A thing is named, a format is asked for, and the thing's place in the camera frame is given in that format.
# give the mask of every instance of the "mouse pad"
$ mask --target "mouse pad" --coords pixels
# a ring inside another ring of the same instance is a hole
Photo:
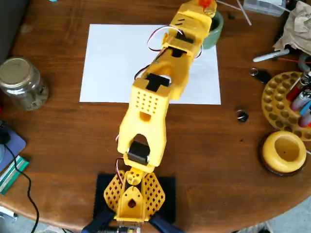
[[[15,157],[18,156],[18,154],[25,148],[26,142],[15,133],[5,121],[0,121],[0,130],[9,133],[11,140],[6,145],[10,148]],[[13,157],[11,153],[8,150],[5,150],[3,160],[0,163],[0,172],[2,172],[12,161]]]

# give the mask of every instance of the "floor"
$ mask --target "floor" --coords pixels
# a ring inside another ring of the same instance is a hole
[[[311,197],[295,208],[268,221],[273,233],[309,233],[311,232]],[[15,223],[0,217],[0,233],[30,233],[34,225],[32,220],[19,216]],[[257,233],[257,227],[251,227],[240,233]],[[62,229],[39,223],[35,233],[64,233]]]

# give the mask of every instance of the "yellow robotic arm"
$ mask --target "yellow robotic arm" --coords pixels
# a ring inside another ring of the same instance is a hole
[[[162,160],[166,144],[165,116],[170,99],[178,100],[189,79],[190,66],[208,36],[216,2],[204,10],[199,0],[184,3],[171,21],[162,42],[162,51],[136,79],[129,108],[121,123],[118,152],[126,165],[153,172]],[[141,134],[148,145],[135,142]]]
[[[166,145],[166,112],[169,101],[179,99],[188,83],[190,66],[208,36],[216,6],[215,0],[182,4],[161,52],[132,85],[118,141],[118,152],[132,168],[121,171],[120,179],[116,175],[104,191],[118,221],[149,221],[165,200],[153,170],[160,165]],[[137,134],[145,136],[148,144],[135,141]]]

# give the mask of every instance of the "marker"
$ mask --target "marker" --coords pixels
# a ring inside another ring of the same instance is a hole
[[[303,116],[304,114],[306,114],[307,112],[309,112],[310,111],[310,106],[311,106],[311,101],[309,101],[301,110],[300,110],[300,112],[299,112],[299,114],[301,115],[301,116]]]
[[[292,102],[290,108],[293,111],[297,111],[300,108],[302,108],[306,103],[308,103],[310,101],[310,97],[311,97],[311,90],[306,89],[304,91],[302,91],[297,97],[296,99]]]
[[[264,60],[268,60],[268,59],[271,59],[271,58],[274,58],[274,57],[279,57],[279,56],[286,55],[286,54],[289,54],[289,53],[290,53],[289,49],[285,49],[285,50],[281,50],[281,51],[277,51],[277,52],[272,52],[272,53],[265,54],[265,55],[262,55],[262,56],[259,56],[259,57],[255,57],[253,59],[253,62],[261,62],[261,61],[264,61]]]
[[[310,83],[311,71],[304,72],[298,80],[292,85],[290,91],[286,95],[286,99],[292,102],[299,93]]]
[[[303,115],[298,121],[298,125],[303,128],[307,127],[310,123],[311,123],[311,112]]]

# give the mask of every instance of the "jar lid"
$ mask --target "jar lid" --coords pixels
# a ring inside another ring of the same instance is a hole
[[[34,74],[30,62],[24,58],[14,57],[0,66],[0,86],[8,89],[25,85]]]

